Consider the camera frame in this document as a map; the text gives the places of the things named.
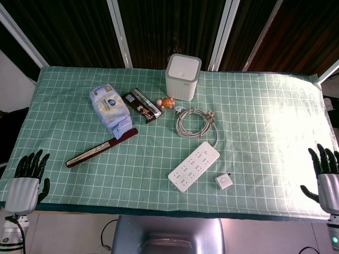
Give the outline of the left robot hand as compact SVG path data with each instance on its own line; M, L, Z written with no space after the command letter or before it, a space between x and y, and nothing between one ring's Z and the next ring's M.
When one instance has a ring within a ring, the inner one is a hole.
M42 150L20 159L7 194L5 210L16 215L28 215L45 199L50 190L50 179L43 179L50 154L41 157Z

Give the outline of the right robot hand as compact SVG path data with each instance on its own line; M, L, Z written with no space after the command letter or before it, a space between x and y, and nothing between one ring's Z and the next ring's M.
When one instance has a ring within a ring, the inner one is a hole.
M309 199L320 205L328 214L339 216L339 152L330 151L317 144L319 154L309 148L317 179L318 194L312 193L304 185L301 191Z

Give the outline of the small white charger cube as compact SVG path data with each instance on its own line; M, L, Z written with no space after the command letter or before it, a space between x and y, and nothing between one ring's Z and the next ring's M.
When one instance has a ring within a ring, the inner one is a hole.
M226 189L233 184L233 181L230 178L230 173L219 175L215 178L215 181L219 189Z

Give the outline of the white power strip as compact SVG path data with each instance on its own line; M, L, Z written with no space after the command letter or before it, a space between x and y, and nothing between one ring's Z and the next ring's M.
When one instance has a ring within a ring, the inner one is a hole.
M169 173L168 180L184 193L219 157L220 153L205 141Z

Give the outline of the black furniture piece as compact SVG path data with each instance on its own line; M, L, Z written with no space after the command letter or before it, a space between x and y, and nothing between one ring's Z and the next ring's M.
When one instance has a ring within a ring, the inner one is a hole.
M28 110L0 111L0 165L9 161Z

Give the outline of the dark red folded fan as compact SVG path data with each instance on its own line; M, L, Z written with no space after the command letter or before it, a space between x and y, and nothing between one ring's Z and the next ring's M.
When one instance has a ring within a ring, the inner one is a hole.
M128 140L129 138L133 137L134 135L138 134L138 130L136 128L133 128L131 130L128 130L126 133L124 133L122 135L121 138L116 139L116 138L112 138L104 143L101 143L99 145L97 145L96 147L89 149L83 153L81 153L78 156L75 156L74 158L68 160L65 162L66 167L67 168L71 168L74 167L84 161L87 161L107 150L109 150L110 148Z

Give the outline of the green checked tablecloth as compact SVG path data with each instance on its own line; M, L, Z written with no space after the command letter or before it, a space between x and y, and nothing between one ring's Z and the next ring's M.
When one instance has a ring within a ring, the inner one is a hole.
M110 84L120 95L139 89L155 101L165 96L165 71L44 67L8 165L0 179L0 206L19 160L49 153L44 178L51 182L41 210L121 213L180 211L224 217L230 213L325 220L327 214L300 186L317 191L308 152L319 143L339 150L321 88L312 76L272 72L200 73L192 101L177 105L212 111L214 128L198 139L176 133L177 116L165 110L146 124L130 114L138 134L73 168L65 162L112 135L93 110L90 91ZM169 173L200 144L220 157L181 193ZM215 178L230 173L219 189Z

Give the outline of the blue tissue pack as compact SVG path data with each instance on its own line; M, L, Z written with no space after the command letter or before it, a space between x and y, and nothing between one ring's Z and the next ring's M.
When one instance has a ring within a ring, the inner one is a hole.
M93 89L90 92L90 99L94 111L117 140L132 129L130 112L123 99L110 84Z

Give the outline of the brown snack wrapper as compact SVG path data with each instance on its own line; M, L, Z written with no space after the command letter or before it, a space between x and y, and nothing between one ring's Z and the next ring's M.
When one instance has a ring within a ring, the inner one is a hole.
M163 111L137 88L123 95L122 98L145 118L146 124L158 119L163 114Z

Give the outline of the grey robot torso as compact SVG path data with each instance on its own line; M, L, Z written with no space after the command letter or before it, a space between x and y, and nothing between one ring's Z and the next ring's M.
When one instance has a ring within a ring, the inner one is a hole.
M121 215L112 254L226 254L221 219Z

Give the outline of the orange turtle toy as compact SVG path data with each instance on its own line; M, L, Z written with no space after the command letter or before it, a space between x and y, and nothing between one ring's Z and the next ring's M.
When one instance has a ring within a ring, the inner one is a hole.
M166 97L166 98L160 98L156 101L156 105L160 108L160 109L173 109L175 106L175 100L172 97Z

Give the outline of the white desktop trash bin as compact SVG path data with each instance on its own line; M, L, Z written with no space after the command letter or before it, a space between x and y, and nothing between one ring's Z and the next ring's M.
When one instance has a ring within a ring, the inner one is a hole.
M165 72L167 96L187 102L193 100L201 64L197 57L171 55Z

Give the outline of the white frame post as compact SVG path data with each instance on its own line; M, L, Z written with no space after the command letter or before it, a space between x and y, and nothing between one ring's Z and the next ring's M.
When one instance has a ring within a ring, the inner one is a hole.
M262 44L262 42L264 40L264 38L265 38L269 28L270 28L270 26L271 26L275 16L277 15L277 13L278 13L282 3L283 3L283 0L276 0L274 8L271 11L271 14L270 14L270 16L269 16L269 18L268 18L268 20L267 20L263 30L261 31L261 33L260 33L260 35L259 35L259 37L258 37L258 39L257 39L257 41L256 41L256 43L255 43L255 45L254 45L254 47L252 49L252 51L251 51L248 59L247 59L247 61L246 61L245 65L244 65L242 71L248 71L248 69L249 69L252 61L254 60L255 55L257 54L257 52L258 52L258 50L259 50L259 48L260 48L260 46L261 46L261 44Z
M114 26L118 45L126 68L133 68L132 59L128 47L127 37L124 31L123 21L119 9L118 0L106 0L111 20Z
M5 26L9 33L14 37L17 43L29 55L34 63L39 67L48 67L49 64L40 54L29 38L24 34L19 25L11 17L10 13L0 3L0 22Z
M218 33L213 47L208 71L218 71L230 32L236 17L240 0L226 0L222 12Z

